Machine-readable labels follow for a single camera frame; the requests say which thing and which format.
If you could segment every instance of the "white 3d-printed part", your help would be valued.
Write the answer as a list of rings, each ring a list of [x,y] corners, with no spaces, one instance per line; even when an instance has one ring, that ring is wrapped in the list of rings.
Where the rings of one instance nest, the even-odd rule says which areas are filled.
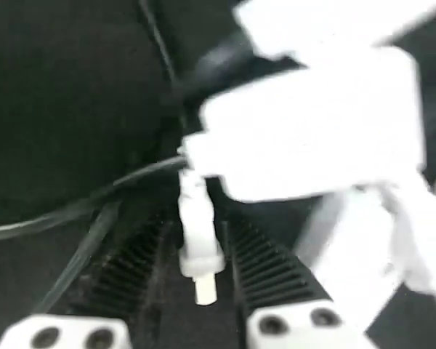
[[[131,349],[126,324],[112,318],[33,315],[11,325],[0,349]]]
[[[424,166],[416,63],[394,47],[255,81],[211,98],[200,117],[204,132],[183,140],[190,165],[237,201],[314,196]]]

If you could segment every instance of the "black wire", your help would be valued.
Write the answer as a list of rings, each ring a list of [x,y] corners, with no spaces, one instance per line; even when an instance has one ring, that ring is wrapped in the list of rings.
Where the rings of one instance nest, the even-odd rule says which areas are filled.
[[[176,172],[186,166],[184,156],[175,156],[173,158],[156,162],[141,169],[137,169],[126,176],[119,178],[105,187],[93,192],[87,198],[64,206],[55,211],[43,214],[31,220],[16,222],[7,225],[0,225],[0,240],[14,238],[32,233],[39,233],[43,230],[53,228],[54,226],[74,220],[82,215],[93,212],[103,202],[115,196],[120,190],[137,184],[140,180],[147,177],[160,175],[162,172]]]
[[[171,87],[174,87],[178,84],[177,69],[175,68],[171,50],[168,48],[165,36],[162,34],[160,25],[158,24],[156,11],[154,10],[150,0],[137,0],[136,4],[138,6],[137,9],[139,12],[140,22],[145,22],[143,23],[145,30],[152,38],[166,78],[169,80]],[[181,124],[182,130],[185,131],[187,129],[187,116],[184,110],[184,106],[182,105],[182,103],[177,103],[176,107],[179,122]]]
[[[119,203],[106,204],[91,224],[89,232],[78,246],[63,272],[43,300],[34,308],[33,313],[47,313],[78,277],[91,256],[110,232],[118,217]]]

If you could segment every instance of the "white connector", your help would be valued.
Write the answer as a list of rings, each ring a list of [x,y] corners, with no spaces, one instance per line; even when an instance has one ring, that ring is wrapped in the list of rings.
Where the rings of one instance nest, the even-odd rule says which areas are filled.
[[[217,301],[215,274],[225,268],[225,257],[214,229],[214,208],[205,180],[192,169],[179,172],[179,216],[184,246],[179,251],[182,275],[195,283],[195,302],[209,305]]]

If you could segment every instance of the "dark background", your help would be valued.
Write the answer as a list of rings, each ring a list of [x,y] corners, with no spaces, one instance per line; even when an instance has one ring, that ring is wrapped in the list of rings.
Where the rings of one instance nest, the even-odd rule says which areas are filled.
[[[235,30],[233,3],[160,1],[181,70]],[[397,43],[421,66],[432,179],[436,18]],[[0,0],[0,222],[55,208],[174,152],[177,134],[157,133],[175,114],[160,98],[168,87],[133,1]],[[163,150],[153,154],[154,144]],[[144,201],[139,210],[148,210],[150,197]],[[291,244],[305,215],[301,206],[248,206],[246,213]],[[42,297],[88,224],[0,241],[0,334]],[[192,282],[172,266],[161,348],[237,347],[228,271],[218,283],[220,301],[196,307]],[[402,288],[370,334],[382,348],[436,348],[436,305]]]

